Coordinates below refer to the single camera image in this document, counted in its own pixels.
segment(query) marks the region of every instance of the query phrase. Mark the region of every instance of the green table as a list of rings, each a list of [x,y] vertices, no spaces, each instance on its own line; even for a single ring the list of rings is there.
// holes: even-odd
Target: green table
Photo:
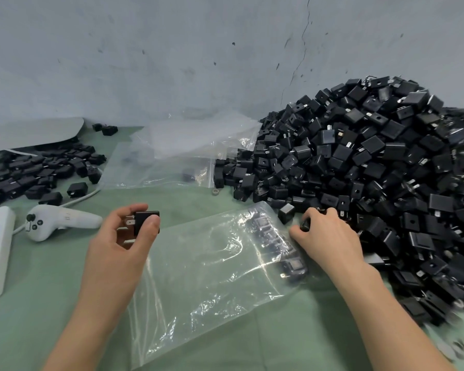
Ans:
[[[81,131],[80,140],[110,155],[135,128],[122,128],[112,137]],[[65,193],[72,178],[62,182]],[[244,206],[227,189],[155,187],[102,190],[74,206],[106,216],[133,202],[147,202],[160,211],[162,227],[181,224]],[[6,202],[20,224],[36,203],[25,197]],[[14,236],[5,290],[0,297],[0,370],[38,370],[74,308],[87,244],[94,230],[63,230],[34,243],[24,232]],[[447,340],[464,338],[460,328],[440,328]],[[464,370],[464,361],[456,362]],[[111,337],[101,370],[130,369],[129,317],[124,315]],[[142,367],[143,370],[284,371],[370,370],[356,325],[329,279],[319,277],[295,293],[257,308]]]

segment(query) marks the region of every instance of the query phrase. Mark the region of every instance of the gray wall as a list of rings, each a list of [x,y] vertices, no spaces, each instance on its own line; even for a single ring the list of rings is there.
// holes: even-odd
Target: gray wall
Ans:
[[[0,0],[0,123],[260,118],[367,74],[464,106],[464,0]]]

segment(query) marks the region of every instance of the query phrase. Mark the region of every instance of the white game controller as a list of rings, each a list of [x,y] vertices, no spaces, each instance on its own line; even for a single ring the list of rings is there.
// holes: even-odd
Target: white game controller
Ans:
[[[56,229],[67,227],[97,229],[102,221],[100,216],[89,212],[40,204],[26,215],[25,227],[29,238],[41,242],[50,237]]]

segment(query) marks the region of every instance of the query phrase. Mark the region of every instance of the power cord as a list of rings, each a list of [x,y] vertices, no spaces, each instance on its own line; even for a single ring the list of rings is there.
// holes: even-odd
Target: power cord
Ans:
[[[15,154],[18,154],[18,155],[26,155],[26,156],[38,156],[38,155],[35,155],[35,154],[32,154],[32,153],[28,153],[28,152],[20,152],[20,151],[16,151],[16,150],[13,150],[13,149],[4,149],[4,151],[8,151],[8,152],[12,152],[12,153],[15,153]],[[98,168],[97,169],[100,171],[101,174],[103,174],[103,170]],[[97,194],[100,192],[101,189],[99,188],[96,188],[93,192],[81,197],[81,198],[78,198],[78,199],[74,199],[74,200],[71,200],[70,202],[67,202],[67,203],[64,203],[62,205],[60,205],[59,207],[69,207],[69,206],[72,206],[76,203],[79,203],[79,202],[82,202],[83,200],[86,200],[88,198],[91,198],[93,195]],[[24,228],[26,227],[25,224],[22,224],[20,227],[18,227],[17,229],[14,229],[14,231],[12,232],[12,234],[17,234],[19,233],[21,230],[23,230]]]

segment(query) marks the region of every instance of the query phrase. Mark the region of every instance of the pile of black relays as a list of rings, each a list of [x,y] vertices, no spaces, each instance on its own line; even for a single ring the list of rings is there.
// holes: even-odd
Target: pile of black relays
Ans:
[[[39,204],[59,206],[62,194],[51,191],[58,179],[68,179],[74,174],[88,177],[95,184],[101,178],[96,167],[106,161],[105,155],[97,154],[93,146],[70,140],[36,147],[38,156],[18,155],[3,152],[0,155],[0,204],[25,195]],[[86,182],[73,183],[67,189],[70,198],[85,196]]]
[[[216,188],[267,201],[284,224],[336,208],[418,324],[464,302],[464,110],[412,80],[367,77],[260,122],[253,151],[216,161]]]

